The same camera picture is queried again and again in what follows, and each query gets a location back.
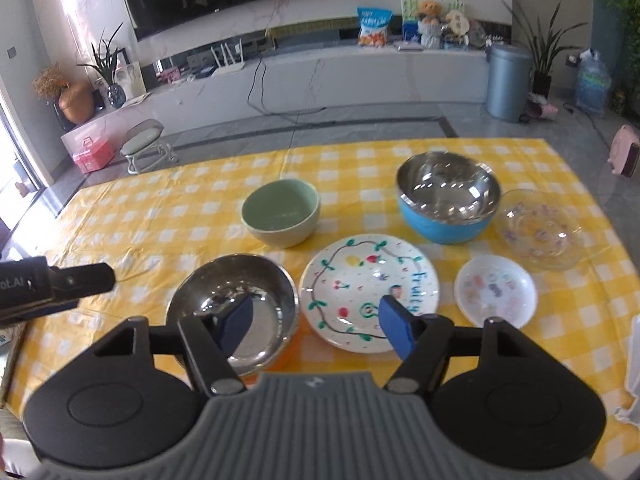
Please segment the steel bowl orange outside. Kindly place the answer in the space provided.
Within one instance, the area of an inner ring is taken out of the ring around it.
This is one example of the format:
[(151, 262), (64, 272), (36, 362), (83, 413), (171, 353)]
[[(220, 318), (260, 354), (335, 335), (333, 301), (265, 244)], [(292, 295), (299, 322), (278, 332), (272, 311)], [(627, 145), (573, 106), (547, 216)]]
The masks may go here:
[(258, 255), (219, 257), (196, 269), (169, 301), (166, 324), (200, 318), (241, 377), (273, 365), (291, 342), (299, 299), (291, 275)]

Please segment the small white patterned dish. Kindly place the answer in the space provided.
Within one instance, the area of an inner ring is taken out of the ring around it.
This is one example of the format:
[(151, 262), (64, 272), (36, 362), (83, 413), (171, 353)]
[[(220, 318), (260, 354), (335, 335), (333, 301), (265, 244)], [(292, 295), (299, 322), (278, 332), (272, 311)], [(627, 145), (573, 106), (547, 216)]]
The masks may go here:
[(488, 318), (502, 318), (523, 328), (536, 312), (538, 294), (522, 266), (506, 257), (482, 255), (462, 266), (454, 281), (454, 300), (476, 327)]

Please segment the white fruity painted plate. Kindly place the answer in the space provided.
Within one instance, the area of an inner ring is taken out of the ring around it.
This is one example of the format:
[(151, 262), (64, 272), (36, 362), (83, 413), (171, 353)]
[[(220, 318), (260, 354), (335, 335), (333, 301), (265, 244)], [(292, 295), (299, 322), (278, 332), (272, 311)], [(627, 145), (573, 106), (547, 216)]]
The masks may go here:
[(307, 264), (299, 283), (300, 305), (311, 328), (352, 353), (392, 350), (378, 322), (385, 295), (414, 315), (434, 313), (439, 303), (439, 281), (427, 256), (383, 234), (354, 235), (326, 246)]

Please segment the steel bowl blue outside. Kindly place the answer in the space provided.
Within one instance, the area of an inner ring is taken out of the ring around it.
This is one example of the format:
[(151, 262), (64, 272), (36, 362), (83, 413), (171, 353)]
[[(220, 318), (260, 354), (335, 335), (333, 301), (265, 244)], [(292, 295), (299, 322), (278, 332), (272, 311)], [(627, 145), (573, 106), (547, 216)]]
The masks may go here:
[(441, 245), (479, 236), (501, 198), (490, 167), (453, 152), (413, 155), (399, 166), (395, 181), (402, 218), (414, 232)]

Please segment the green ceramic bowl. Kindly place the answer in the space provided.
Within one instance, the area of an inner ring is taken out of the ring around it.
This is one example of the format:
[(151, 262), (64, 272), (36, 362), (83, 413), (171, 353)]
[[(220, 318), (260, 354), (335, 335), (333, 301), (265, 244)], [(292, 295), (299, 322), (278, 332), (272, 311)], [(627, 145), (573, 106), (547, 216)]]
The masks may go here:
[(241, 208), (241, 220), (248, 232), (273, 248), (290, 248), (303, 243), (319, 224), (320, 194), (310, 183), (282, 179), (256, 188)]

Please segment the clear glass floral plate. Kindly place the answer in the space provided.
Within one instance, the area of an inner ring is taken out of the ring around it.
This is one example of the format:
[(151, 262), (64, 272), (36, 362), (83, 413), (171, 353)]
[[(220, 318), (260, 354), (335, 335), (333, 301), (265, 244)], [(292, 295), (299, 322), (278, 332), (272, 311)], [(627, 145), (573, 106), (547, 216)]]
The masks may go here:
[(566, 271), (584, 258), (582, 228), (549, 193), (507, 192), (494, 220), (506, 247), (536, 269)]

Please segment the pink plastic storage box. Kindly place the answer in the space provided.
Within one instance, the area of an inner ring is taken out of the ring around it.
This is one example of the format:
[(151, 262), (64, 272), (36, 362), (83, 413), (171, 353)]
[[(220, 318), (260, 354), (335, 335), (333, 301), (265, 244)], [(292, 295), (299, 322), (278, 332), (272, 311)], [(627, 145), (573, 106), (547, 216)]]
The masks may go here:
[(86, 136), (82, 139), (81, 147), (72, 155), (72, 159), (83, 174), (91, 174), (105, 168), (114, 155), (114, 150), (107, 138), (97, 136), (93, 139), (91, 136)]

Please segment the orange round vase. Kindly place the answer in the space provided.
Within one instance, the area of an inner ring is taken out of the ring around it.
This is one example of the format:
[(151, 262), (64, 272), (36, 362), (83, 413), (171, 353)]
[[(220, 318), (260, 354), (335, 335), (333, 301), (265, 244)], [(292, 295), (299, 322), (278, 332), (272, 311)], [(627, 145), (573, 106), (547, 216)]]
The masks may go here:
[(88, 81), (76, 81), (65, 88), (58, 98), (58, 106), (74, 125), (82, 125), (93, 118), (94, 102)]

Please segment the potted plant blue vase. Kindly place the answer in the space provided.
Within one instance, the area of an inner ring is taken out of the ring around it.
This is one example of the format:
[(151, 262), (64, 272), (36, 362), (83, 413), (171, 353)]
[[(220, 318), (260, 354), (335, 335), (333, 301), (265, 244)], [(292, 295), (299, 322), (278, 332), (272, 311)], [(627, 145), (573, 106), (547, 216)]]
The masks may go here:
[(107, 39), (101, 37), (97, 44), (91, 45), (92, 62), (78, 63), (79, 67), (92, 68), (106, 84), (107, 101), (115, 110), (123, 107), (126, 102), (126, 93), (122, 86), (116, 81), (116, 70), (120, 49), (115, 47), (113, 41), (122, 23)]

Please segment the white wifi router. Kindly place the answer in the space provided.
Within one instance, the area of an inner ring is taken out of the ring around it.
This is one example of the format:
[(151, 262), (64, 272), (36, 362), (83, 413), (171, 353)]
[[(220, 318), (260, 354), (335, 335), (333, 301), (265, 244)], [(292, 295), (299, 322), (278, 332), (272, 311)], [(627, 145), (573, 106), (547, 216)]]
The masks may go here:
[(221, 42), (209, 49), (215, 62), (214, 76), (239, 72), (245, 67), (244, 49), (242, 41), (233, 46), (228, 42)]

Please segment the grey metal trash bin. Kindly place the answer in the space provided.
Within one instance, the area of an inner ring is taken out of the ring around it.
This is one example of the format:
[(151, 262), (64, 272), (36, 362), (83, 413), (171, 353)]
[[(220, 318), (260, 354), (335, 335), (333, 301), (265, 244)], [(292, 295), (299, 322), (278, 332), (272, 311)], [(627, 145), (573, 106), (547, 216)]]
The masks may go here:
[(504, 122), (519, 122), (526, 111), (532, 55), (522, 47), (492, 44), (488, 65), (488, 114)]

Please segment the blue water jug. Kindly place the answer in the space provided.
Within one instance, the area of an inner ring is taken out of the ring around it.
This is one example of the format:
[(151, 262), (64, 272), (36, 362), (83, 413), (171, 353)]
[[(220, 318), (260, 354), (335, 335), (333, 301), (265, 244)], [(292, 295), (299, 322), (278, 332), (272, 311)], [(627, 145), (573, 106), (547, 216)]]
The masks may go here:
[(579, 55), (575, 88), (576, 105), (586, 114), (602, 117), (605, 111), (612, 77), (596, 50)]

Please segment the teddy bear toy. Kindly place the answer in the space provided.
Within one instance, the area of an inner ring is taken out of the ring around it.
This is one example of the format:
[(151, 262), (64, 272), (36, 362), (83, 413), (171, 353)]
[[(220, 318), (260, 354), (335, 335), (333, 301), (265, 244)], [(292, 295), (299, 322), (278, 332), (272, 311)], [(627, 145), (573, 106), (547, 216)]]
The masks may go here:
[(442, 4), (435, 0), (420, 0), (416, 19), (422, 47), (425, 50), (438, 50), (442, 44)]

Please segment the tall green floor plant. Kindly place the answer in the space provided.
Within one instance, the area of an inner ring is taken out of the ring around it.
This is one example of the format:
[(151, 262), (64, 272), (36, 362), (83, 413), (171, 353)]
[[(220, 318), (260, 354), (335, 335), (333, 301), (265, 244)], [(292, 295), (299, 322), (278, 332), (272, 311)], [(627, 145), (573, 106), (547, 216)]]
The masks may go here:
[(512, 4), (502, 2), (506, 10), (509, 11), (515, 23), (523, 29), (526, 46), (533, 57), (534, 74), (532, 91), (536, 96), (548, 98), (552, 83), (552, 65), (554, 60), (565, 51), (579, 49), (576, 44), (562, 44), (563, 38), (575, 29), (580, 29), (588, 25), (587, 22), (579, 22), (567, 27), (557, 28), (556, 19), (561, 10), (561, 3), (558, 3), (546, 27), (542, 27), (540, 16), (536, 21), (532, 21), (524, 12), (522, 6), (514, 0)]

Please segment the blue snack bag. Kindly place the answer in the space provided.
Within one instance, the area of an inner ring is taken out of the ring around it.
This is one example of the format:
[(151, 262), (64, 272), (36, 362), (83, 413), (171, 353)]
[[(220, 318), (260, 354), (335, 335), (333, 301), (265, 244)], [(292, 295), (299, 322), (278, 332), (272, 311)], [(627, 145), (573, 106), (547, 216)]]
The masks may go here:
[(358, 8), (357, 12), (360, 26), (358, 44), (361, 47), (385, 47), (393, 12), (379, 8)]

